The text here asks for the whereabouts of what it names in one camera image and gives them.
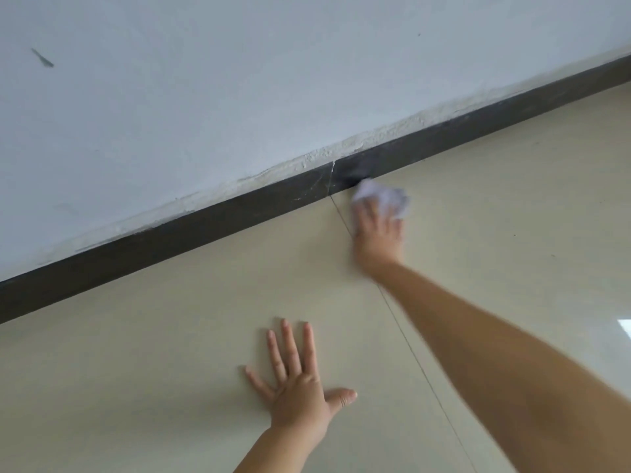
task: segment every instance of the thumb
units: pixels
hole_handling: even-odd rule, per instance
[[[357,392],[351,389],[334,389],[326,392],[324,396],[329,408],[331,416],[335,416],[343,407],[351,405],[357,399]]]

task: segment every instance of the tile floor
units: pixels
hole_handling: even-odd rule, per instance
[[[631,84],[388,174],[410,265],[631,396]],[[307,472],[510,472],[403,312],[350,262],[348,193],[0,326],[12,472],[230,472],[268,424],[239,374],[309,320],[359,391]]]

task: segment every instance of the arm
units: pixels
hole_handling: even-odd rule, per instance
[[[281,328],[287,362],[282,360],[274,331],[267,334],[276,388],[245,367],[248,380],[268,405],[272,419],[271,427],[264,431],[235,473],[299,473],[311,451],[324,438],[333,417],[357,398],[353,390],[322,389],[311,325],[304,324],[304,368],[288,321],[283,320]]]
[[[628,472],[631,404],[583,367],[401,261],[402,224],[357,208],[355,257],[406,311],[520,473]]]

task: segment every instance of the baseboard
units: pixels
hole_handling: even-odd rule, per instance
[[[628,81],[631,55],[20,274],[0,282],[0,323]]]

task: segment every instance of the white wall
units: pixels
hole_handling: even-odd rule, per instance
[[[630,15],[631,0],[2,0],[1,277],[419,111],[620,55]]]

